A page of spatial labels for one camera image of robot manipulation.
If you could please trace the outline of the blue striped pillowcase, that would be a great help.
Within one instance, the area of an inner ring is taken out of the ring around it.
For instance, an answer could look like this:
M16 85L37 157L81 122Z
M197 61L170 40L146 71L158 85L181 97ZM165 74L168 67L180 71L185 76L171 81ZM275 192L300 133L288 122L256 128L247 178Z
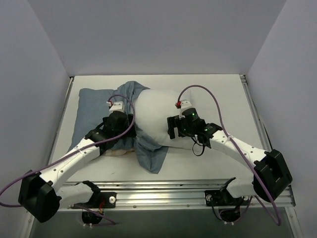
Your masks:
M133 153L133 152L135 152L134 149L106 150L104 153L101 154L101 156L115 157L115 156L123 156L125 154L129 154L129 153Z

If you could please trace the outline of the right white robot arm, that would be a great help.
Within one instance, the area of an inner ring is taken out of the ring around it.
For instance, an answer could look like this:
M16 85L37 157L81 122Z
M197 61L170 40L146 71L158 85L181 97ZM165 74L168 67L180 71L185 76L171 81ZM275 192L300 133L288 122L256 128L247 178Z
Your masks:
M170 139L196 139L204 148L217 150L250 169L251 178L231 178L223 185L220 199L224 204L230 205L246 196L272 202L292 182L281 152L259 149L232 137L221 126L206 123L195 108L186 109L180 116L168 117L167 125Z

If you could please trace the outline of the blue-grey pillowcase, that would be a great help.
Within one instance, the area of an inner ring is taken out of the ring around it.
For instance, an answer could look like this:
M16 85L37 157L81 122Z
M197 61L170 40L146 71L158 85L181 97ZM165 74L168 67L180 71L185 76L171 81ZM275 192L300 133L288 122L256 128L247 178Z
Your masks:
M79 91L77 116L69 149L74 148L80 140L92 129L102 122L104 117L109 116L109 108L106 104L112 95L123 95L129 98L132 103L139 94L149 89L136 81L128 81L117 89L93 90L83 88ZM135 138L120 138L109 150L134 149L137 160L141 167L147 171L158 174L168 152L168 148L158 145L138 126Z

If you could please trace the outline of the white pillow insert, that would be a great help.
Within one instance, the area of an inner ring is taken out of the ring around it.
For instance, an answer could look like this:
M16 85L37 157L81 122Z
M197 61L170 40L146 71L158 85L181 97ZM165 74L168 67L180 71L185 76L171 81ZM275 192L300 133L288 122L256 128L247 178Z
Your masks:
M145 89L134 101L138 128L161 146L190 150L189 137L170 139L167 118L179 115L175 103L180 92L170 89Z

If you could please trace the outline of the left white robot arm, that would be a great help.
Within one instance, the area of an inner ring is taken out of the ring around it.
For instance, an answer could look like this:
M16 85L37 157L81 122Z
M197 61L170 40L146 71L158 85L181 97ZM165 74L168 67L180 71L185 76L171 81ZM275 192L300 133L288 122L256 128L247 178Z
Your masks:
M92 158L111 149L121 138L136 135L133 114L112 112L96 128L90 130L80 142L60 160L40 172L30 171L22 179L19 204L39 222L51 219L60 208L68 206L94 208L109 202L93 182L85 180L71 187L63 184Z

